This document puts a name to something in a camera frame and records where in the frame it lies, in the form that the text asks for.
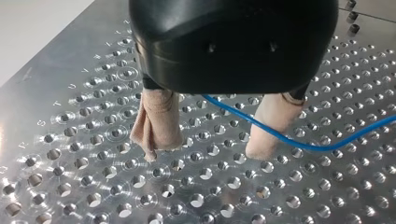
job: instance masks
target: metal surface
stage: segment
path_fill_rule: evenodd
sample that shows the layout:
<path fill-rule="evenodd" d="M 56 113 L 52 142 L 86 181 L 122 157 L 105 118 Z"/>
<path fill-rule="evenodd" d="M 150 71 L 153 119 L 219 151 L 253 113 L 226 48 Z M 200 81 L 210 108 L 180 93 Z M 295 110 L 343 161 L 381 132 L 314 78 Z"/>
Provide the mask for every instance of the metal surface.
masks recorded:
<path fill-rule="evenodd" d="M 396 126 L 334 152 L 244 155 L 249 125 L 180 97 L 183 148 L 129 143 L 141 84 L 125 1 L 95 1 L 0 89 L 2 223 L 394 223 Z M 288 135 L 329 144 L 396 111 L 395 24 L 347 13 Z M 253 114 L 258 95 L 221 95 Z"/>

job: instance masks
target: hole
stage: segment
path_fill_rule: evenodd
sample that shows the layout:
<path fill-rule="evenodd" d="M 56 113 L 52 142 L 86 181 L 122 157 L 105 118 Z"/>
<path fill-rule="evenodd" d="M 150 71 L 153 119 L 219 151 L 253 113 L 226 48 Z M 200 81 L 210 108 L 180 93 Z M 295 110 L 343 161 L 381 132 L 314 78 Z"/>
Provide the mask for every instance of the hole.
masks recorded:
<path fill-rule="evenodd" d="M 199 162 L 204 158 L 204 156 L 200 152 L 192 152 L 190 154 L 190 160 L 194 162 Z"/>
<path fill-rule="evenodd" d="M 260 186 L 256 188 L 256 195 L 259 198 L 267 199 L 268 197 L 270 197 L 271 191 L 265 186 Z"/>
<path fill-rule="evenodd" d="M 61 176 L 64 173 L 64 168 L 62 166 L 58 166 L 55 167 L 52 172 L 56 176 Z"/>
<path fill-rule="evenodd" d="M 274 165 L 269 161 L 263 161 L 261 168 L 265 173 L 272 173 L 274 171 Z"/>
<path fill-rule="evenodd" d="M 46 201 L 46 195 L 45 194 L 37 194 L 35 197 L 33 197 L 32 202 L 35 205 L 40 205 L 44 201 Z"/>
<path fill-rule="evenodd" d="M 31 175 L 31 176 L 29 176 L 29 178 L 27 179 L 27 182 L 28 182 L 29 185 L 32 186 L 32 187 L 37 187 L 38 185 L 41 184 L 42 181 L 43 181 L 42 175 Z"/>
<path fill-rule="evenodd" d="M 106 179 L 111 179 L 117 175 L 117 168 L 114 166 L 105 167 L 102 174 L 105 176 Z"/>
<path fill-rule="evenodd" d="M 100 145 L 102 143 L 103 143 L 103 136 L 102 135 L 98 134 L 98 135 L 95 135 L 95 136 L 91 137 L 91 144 L 93 144 L 94 146 L 98 146 L 98 145 Z"/>
<path fill-rule="evenodd" d="M 163 215 L 159 213 L 149 215 L 148 224 L 163 224 Z"/>
<path fill-rule="evenodd" d="M 164 175 L 164 169 L 163 168 L 155 168 L 152 171 L 152 175 L 156 178 L 161 178 Z"/>
<path fill-rule="evenodd" d="M 64 207 L 64 214 L 70 216 L 71 214 L 75 213 L 77 210 L 77 206 L 73 203 L 70 203 Z"/>
<path fill-rule="evenodd" d="M 175 187 L 173 185 L 165 185 L 161 189 L 161 194 L 164 198 L 169 198 L 175 194 Z"/>
<path fill-rule="evenodd" d="M 242 197 L 239 199 L 239 202 L 240 202 L 242 205 L 244 205 L 244 206 L 250 206 L 250 205 L 253 203 L 253 201 L 251 200 L 251 198 L 250 198 L 249 196 L 247 196 L 247 195 L 242 196 Z"/>
<path fill-rule="evenodd" d="M 178 217 L 180 216 L 184 211 L 183 211 L 183 206 L 179 203 L 172 204 L 172 206 L 169 209 L 170 213 L 172 216 Z"/>
<path fill-rule="evenodd" d="M 56 191 L 58 192 L 58 194 L 61 197 L 66 197 L 67 195 L 69 195 L 72 192 L 72 186 L 68 183 L 65 183 L 65 184 L 58 186 Z"/>
<path fill-rule="evenodd" d="M 313 198 L 313 197 L 315 197 L 316 193 L 313 189 L 307 188 L 307 189 L 303 189 L 303 195 L 306 198 Z"/>
<path fill-rule="evenodd" d="M 283 214 L 282 208 L 279 206 L 272 206 L 271 207 L 271 214 L 276 216 L 276 217 L 280 217 Z"/>
<path fill-rule="evenodd" d="M 35 165 L 36 160 L 37 160 L 37 159 L 36 159 L 35 157 L 28 158 L 28 159 L 25 161 L 25 164 L 26 164 L 27 167 L 32 167 L 32 166 Z"/>
<path fill-rule="evenodd" d="M 224 134 L 225 133 L 225 127 L 222 125 L 216 125 L 215 126 L 215 133 L 216 134 Z"/>
<path fill-rule="evenodd" d="M 219 148 L 215 145 L 211 145 L 206 148 L 207 154 L 209 156 L 217 156 L 219 154 Z"/>
<path fill-rule="evenodd" d="M 82 117 L 87 117 L 87 116 L 89 116 L 91 114 L 91 110 L 89 108 L 82 108 L 82 109 L 79 110 L 79 114 Z"/>
<path fill-rule="evenodd" d="M 247 157 L 242 153 L 233 154 L 233 161 L 237 164 L 243 164 L 247 160 Z"/>
<path fill-rule="evenodd" d="M 266 219 L 262 214 L 256 214 L 251 218 L 251 224 L 265 224 Z"/>
<path fill-rule="evenodd" d="M 136 160 L 128 160 L 125 162 L 125 167 L 127 169 L 134 169 L 137 167 L 137 161 Z"/>
<path fill-rule="evenodd" d="M 241 180 L 238 177 L 230 177 L 227 181 L 227 186 L 230 189 L 239 189 L 239 187 L 241 187 Z"/>
<path fill-rule="evenodd" d="M 38 224 L 50 224 L 52 221 L 52 215 L 50 213 L 44 213 L 35 218 L 35 222 Z"/>
<path fill-rule="evenodd" d="M 290 208 L 298 208 L 301 205 L 301 201 L 300 201 L 300 199 L 297 196 L 289 196 L 286 199 L 286 204 Z"/>
<path fill-rule="evenodd" d="M 146 184 L 146 178 L 142 175 L 136 175 L 132 178 L 131 182 L 134 188 L 140 189 Z"/>
<path fill-rule="evenodd" d="M 301 174 L 301 172 L 296 170 L 290 171 L 289 177 L 294 182 L 299 182 L 303 179 L 303 175 Z"/>
<path fill-rule="evenodd" d="M 220 195 L 221 194 L 221 187 L 213 187 L 209 190 L 210 194 L 212 195 Z"/>
<path fill-rule="evenodd" d="M 113 195 L 113 196 L 117 196 L 117 195 L 120 195 L 122 193 L 122 186 L 121 185 L 116 185 L 116 186 L 113 186 L 113 187 L 111 187 L 111 189 L 110 189 L 110 194 L 111 195 Z"/>
<path fill-rule="evenodd" d="M 275 185 L 277 188 L 279 188 L 279 189 L 283 189 L 283 188 L 286 187 L 286 183 L 285 183 L 285 181 L 284 181 L 283 179 L 276 179 L 276 180 L 274 181 L 274 185 Z"/>
<path fill-rule="evenodd" d="M 11 203 L 6 207 L 6 212 L 11 217 L 15 217 L 20 211 L 21 211 L 20 203 Z"/>
<path fill-rule="evenodd" d="M 44 136 L 44 142 L 51 143 L 51 142 L 53 142 L 54 137 L 55 137 L 54 134 L 47 134 Z"/>
<path fill-rule="evenodd" d="M 3 193 L 5 195 L 10 195 L 14 192 L 15 192 L 15 184 L 9 184 L 9 185 L 3 187 Z"/>
<path fill-rule="evenodd" d="M 78 158 L 75 161 L 75 166 L 76 168 L 78 168 L 79 170 L 85 169 L 88 166 L 88 159 L 87 158 Z"/>
<path fill-rule="evenodd" d="M 212 170 L 210 170 L 208 168 L 202 169 L 199 174 L 201 179 L 204 179 L 204 180 L 210 179 L 210 177 L 212 177 L 212 175 L 213 175 Z"/>
<path fill-rule="evenodd" d="M 61 150 L 59 150 L 58 148 L 51 149 L 51 150 L 47 153 L 47 158 L 48 158 L 49 160 L 52 160 L 52 161 L 57 160 L 60 156 L 61 156 Z"/>
<path fill-rule="evenodd" d="M 81 179 L 81 185 L 84 187 L 89 186 L 92 182 L 93 182 L 93 177 L 91 175 L 84 176 Z"/>
<path fill-rule="evenodd" d="M 174 160 L 171 163 L 171 167 L 174 171 L 181 171 L 184 168 L 185 164 L 183 160 Z"/>
<path fill-rule="evenodd" d="M 220 208 L 220 213 L 224 217 L 232 217 L 233 216 L 233 205 L 232 204 L 224 204 Z"/>
<path fill-rule="evenodd" d="M 239 140 L 241 140 L 241 142 L 248 142 L 249 139 L 250 139 L 250 135 L 248 133 L 239 134 Z"/>
<path fill-rule="evenodd" d="M 204 196 L 202 194 L 192 195 L 190 204 L 192 207 L 201 207 L 204 204 Z"/>

